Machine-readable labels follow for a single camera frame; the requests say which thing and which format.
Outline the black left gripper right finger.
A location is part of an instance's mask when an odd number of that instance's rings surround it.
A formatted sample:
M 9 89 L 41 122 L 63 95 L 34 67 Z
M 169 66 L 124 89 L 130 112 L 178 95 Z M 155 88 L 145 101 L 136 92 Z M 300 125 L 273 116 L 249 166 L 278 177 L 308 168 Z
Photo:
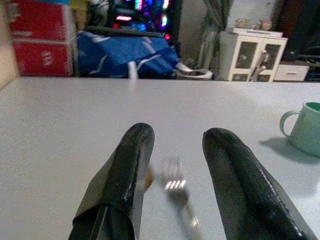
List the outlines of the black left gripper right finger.
M 210 128 L 202 149 L 228 240 L 315 240 L 279 182 L 232 131 Z

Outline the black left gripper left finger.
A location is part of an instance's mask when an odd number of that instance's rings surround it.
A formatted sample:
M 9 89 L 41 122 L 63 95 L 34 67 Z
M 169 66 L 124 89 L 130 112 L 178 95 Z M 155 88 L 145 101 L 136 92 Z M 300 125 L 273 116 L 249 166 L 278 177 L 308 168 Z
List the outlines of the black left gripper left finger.
M 136 123 L 125 132 L 90 181 L 72 221 L 70 240 L 139 239 L 154 140 L 147 123 Z

